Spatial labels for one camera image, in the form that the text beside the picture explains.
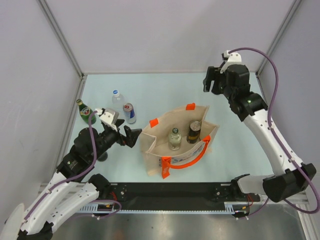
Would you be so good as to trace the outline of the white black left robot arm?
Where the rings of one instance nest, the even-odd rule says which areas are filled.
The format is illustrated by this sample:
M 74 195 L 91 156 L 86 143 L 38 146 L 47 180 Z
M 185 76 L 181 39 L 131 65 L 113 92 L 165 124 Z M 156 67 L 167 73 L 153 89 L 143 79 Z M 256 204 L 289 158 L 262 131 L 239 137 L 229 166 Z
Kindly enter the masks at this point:
M 94 168 L 97 160 L 114 144 L 133 148 L 142 129 L 124 126 L 123 119 L 115 122 L 115 128 L 103 124 L 99 133 L 92 126 L 83 128 L 45 189 L 24 212 L 23 222 L 17 235 L 19 240 L 50 240 L 59 226 L 80 208 L 95 200 L 114 201 L 111 183 L 101 174 L 94 174 L 73 196 L 64 200 L 71 189 L 77 186 Z

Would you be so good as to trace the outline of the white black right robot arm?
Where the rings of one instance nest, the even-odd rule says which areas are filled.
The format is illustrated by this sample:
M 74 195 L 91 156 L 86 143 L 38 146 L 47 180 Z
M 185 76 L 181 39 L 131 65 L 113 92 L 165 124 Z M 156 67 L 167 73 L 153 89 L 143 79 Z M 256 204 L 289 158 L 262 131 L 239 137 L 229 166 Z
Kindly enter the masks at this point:
M 210 66 L 203 80 L 204 92 L 226 97 L 231 111 L 258 140 L 273 171 L 271 176 L 239 177 L 230 188 L 231 196 L 242 201 L 249 193 L 258 193 L 278 203 L 305 190 L 317 170 L 294 153 L 273 121 L 268 122 L 266 102 L 250 88 L 250 73 L 242 64 L 232 64 L 225 71 Z

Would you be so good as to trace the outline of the clear glass bottle green cap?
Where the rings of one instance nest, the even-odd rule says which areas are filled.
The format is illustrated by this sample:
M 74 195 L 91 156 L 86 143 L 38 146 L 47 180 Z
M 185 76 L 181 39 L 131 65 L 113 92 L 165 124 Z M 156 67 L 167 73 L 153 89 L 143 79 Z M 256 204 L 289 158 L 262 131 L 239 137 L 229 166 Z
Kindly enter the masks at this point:
M 168 134 L 168 146 L 171 150 L 176 151 L 180 148 L 182 136 L 178 128 L 174 127 Z

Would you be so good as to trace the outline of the black gold drink can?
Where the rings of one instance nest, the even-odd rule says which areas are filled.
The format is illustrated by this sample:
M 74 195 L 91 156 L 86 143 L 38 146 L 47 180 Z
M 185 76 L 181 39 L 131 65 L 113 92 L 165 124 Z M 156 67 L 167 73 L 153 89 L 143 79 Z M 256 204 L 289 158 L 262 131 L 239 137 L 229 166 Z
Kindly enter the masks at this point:
M 197 120 L 192 120 L 189 124 L 189 130 L 186 136 L 186 140 L 189 144 L 195 144 L 199 137 L 201 132 L 201 123 Z

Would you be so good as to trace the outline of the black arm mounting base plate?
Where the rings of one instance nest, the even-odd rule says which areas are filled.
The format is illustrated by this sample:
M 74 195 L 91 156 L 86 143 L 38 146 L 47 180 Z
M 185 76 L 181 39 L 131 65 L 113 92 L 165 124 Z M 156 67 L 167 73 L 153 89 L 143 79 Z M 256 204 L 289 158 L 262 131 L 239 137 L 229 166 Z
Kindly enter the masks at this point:
M 110 185 L 117 200 L 134 197 L 191 198 L 204 197 L 215 202 L 258 202 L 254 193 L 242 193 L 230 182 L 118 182 Z

